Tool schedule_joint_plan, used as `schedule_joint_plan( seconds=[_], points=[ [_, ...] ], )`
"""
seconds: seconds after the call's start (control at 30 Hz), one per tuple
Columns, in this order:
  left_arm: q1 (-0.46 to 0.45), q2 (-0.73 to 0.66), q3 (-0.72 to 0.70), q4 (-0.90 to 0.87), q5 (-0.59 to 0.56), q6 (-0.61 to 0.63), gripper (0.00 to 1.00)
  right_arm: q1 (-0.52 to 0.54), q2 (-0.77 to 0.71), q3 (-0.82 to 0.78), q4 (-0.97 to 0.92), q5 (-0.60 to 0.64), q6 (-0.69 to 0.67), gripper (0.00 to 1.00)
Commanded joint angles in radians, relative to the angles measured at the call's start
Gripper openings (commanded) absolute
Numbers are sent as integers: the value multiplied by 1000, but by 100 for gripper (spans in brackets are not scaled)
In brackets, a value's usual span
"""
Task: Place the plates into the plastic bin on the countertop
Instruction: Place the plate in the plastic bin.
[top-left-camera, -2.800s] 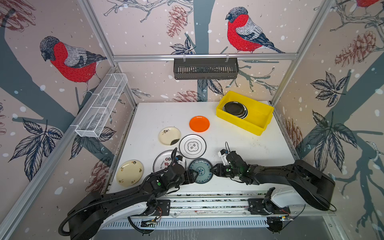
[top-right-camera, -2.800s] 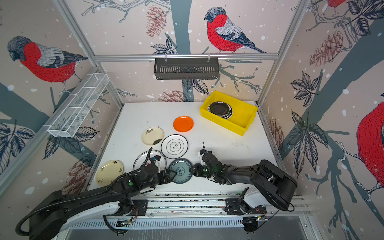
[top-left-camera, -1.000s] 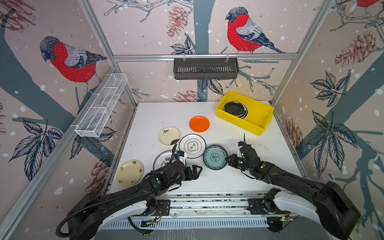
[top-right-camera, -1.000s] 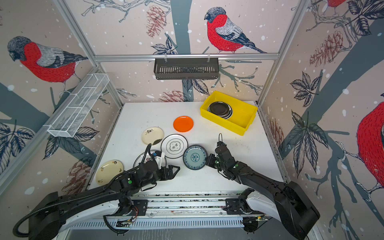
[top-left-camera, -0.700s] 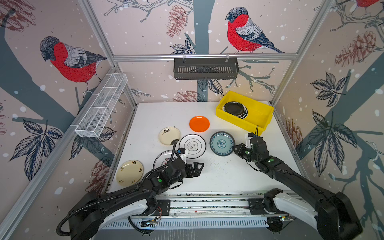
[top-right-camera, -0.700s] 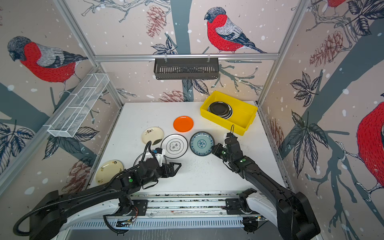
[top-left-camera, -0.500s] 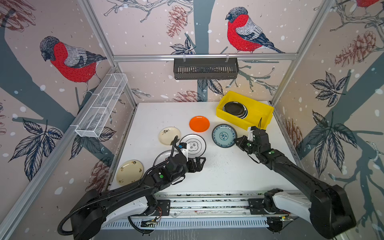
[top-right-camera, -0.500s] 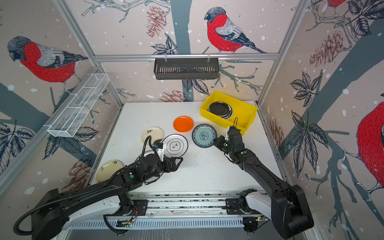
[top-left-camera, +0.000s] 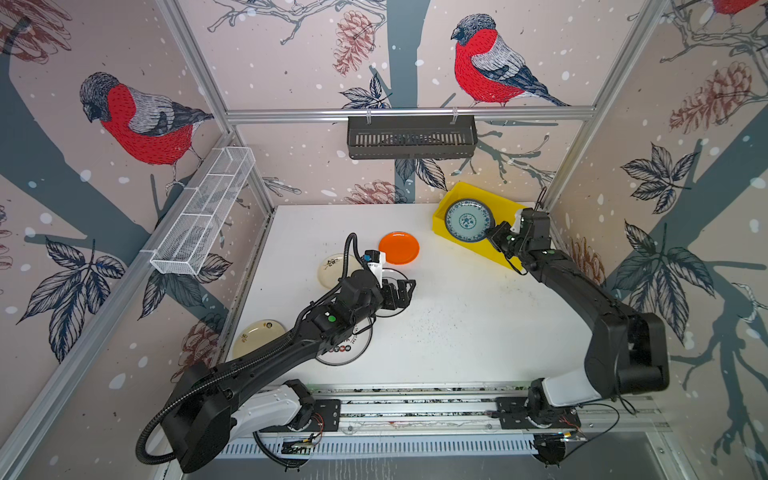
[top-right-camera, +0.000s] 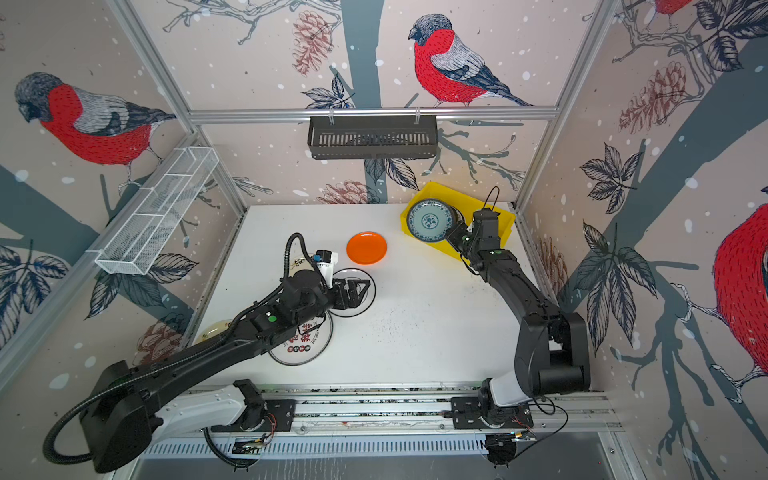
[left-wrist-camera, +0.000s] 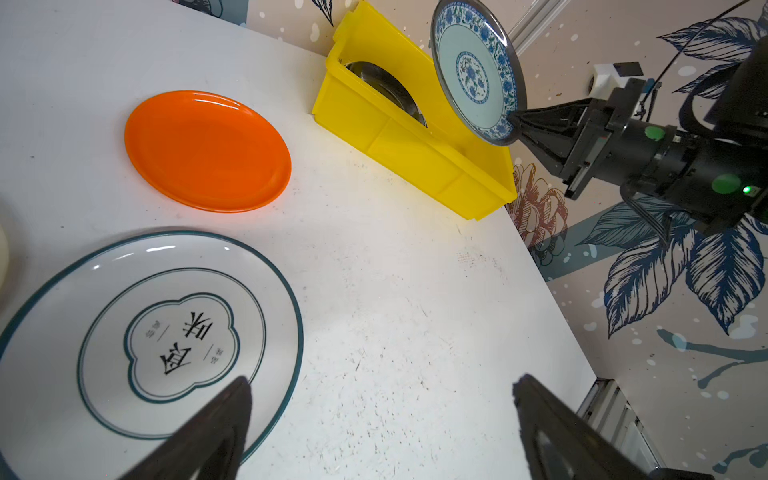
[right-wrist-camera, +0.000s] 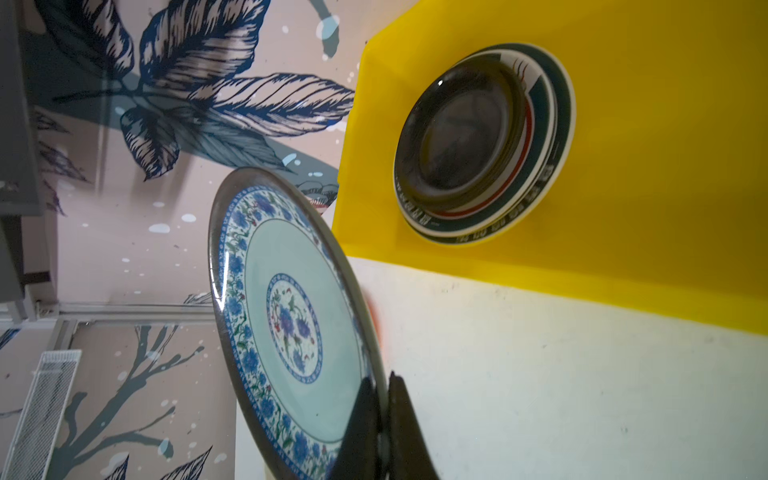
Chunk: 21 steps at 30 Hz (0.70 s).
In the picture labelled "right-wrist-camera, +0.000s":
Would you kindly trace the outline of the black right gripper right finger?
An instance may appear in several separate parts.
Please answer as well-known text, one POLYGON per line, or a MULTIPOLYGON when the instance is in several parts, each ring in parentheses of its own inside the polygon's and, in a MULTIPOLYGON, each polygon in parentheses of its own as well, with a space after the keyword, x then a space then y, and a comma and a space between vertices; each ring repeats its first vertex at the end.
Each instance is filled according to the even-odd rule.
POLYGON ((389 478, 438 480, 406 384, 392 372, 389 377, 389 478))

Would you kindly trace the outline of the teal patterned plate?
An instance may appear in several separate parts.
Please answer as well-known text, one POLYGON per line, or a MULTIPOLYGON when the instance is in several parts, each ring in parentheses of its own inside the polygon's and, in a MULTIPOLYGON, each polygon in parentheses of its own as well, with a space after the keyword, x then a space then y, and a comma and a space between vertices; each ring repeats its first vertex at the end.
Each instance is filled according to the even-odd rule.
POLYGON ((208 234, 217 330, 236 398, 273 475, 330 476, 362 384, 387 408, 370 311, 304 195, 261 168, 232 171, 208 234))

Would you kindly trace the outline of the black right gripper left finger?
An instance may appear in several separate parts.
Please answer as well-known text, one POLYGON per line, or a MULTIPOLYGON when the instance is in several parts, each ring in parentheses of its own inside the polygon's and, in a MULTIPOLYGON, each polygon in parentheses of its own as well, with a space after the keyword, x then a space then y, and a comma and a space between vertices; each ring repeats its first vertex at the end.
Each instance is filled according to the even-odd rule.
POLYGON ((380 410, 375 387, 370 378, 364 378, 329 479, 380 478, 379 426, 380 410))

